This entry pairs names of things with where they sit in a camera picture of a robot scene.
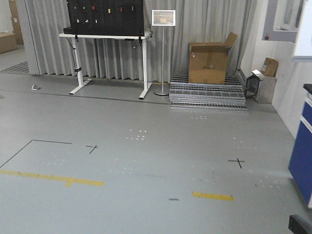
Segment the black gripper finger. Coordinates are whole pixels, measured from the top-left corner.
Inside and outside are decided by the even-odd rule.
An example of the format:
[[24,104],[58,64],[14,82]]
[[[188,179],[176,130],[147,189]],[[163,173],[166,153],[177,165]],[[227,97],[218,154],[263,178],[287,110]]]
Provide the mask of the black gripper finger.
[[311,234],[312,225],[298,214],[290,215],[288,229],[293,234]]

